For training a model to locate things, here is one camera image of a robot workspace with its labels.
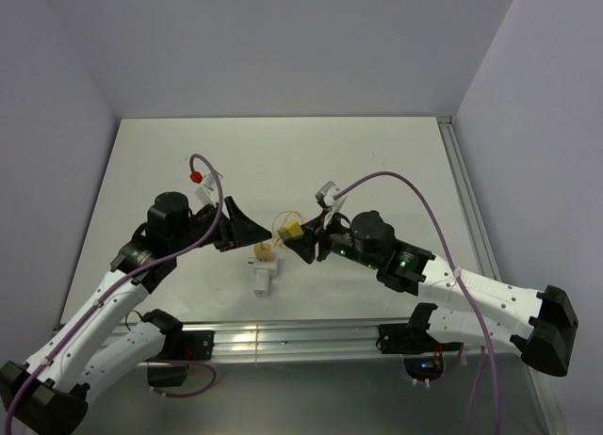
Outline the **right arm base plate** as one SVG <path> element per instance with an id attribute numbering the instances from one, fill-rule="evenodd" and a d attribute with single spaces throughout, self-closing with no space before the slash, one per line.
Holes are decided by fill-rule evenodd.
<path id="1" fill-rule="evenodd" d="M 413 328 L 409 323 L 379 325 L 375 346 L 382 354 L 401 355 L 419 355 L 439 349 L 439 343 L 425 330 Z"/>

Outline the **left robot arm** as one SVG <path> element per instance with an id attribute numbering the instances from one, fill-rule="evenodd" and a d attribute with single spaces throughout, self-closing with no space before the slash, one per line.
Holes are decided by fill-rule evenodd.
<path id="1" fill-rule="evenodd" d="M 72 319 L 25 362 L 1 368 L 4 430 L 18 419 L 39 434 L 71 434 L 98 397 L 139 363 L 172 359 L 184 346 L 181 322 L 161 310 L 110 346 L 118 324 L 175 270 L 177 256 L 206 245 L 224 252 L 270 239 L 230 197 L 192 213 L 179 192 L 155 198 L 110 269 Z"/>

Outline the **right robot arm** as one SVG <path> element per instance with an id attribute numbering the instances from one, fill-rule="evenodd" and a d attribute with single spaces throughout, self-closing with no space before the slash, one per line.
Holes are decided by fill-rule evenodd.
<path id="1" fill-rule="evenodd" d="M 353 219 L 335 214 L 303 224 L 291 221 L 278 235 L 307 264 L 335 254 L 375 271 L 386 288 L 417 298 L 404 322 L 379 326 L 377 348 L 383 354 L 491 346 L 544 374 L 568 373 L 579 321 L 559 287 L 522 288 L 454 268 L 444 258 L 398 240 L 376 211 Z"/>

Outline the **white cube power socket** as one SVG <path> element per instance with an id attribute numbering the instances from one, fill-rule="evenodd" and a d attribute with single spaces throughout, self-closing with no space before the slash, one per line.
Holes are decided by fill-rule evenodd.
<path id="1" fill-rule="evenodd" d="M 267 261 L 249 257 L 247 264 L 254 273 L 266 272 L 270 278 L 277 277 L 280 271 L 280 257 L 276 254 L 273 254 L 271 259 Z"/>

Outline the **orange USB charger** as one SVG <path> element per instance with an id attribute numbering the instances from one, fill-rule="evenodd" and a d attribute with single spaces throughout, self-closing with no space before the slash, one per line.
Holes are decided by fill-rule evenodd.
<path id="1" fill-rule="evenodd" d="M 253 254 L 255 259 L 261 262 L 271 262 L 274 258 L 272 245 L 266 243 L 255 244 Z"/>

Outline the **small yellow plug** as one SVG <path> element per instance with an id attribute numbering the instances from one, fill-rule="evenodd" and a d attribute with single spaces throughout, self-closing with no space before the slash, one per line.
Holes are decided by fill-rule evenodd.
<path id="1" fill-rule="evenodd" d="M 277 234 L 285 242 L 303 237 L 303 229 L 297 220 L 290 220 L 277 230 Z"/>

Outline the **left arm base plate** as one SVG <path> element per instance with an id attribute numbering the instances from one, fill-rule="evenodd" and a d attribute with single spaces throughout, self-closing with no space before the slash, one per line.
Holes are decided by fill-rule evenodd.
<path id="1" fill-rule="evenodd" d="M 213 330 L 184 330 L 168 334 L 161 350 L 151 361 L 209 361 L 212 356 Z"/>

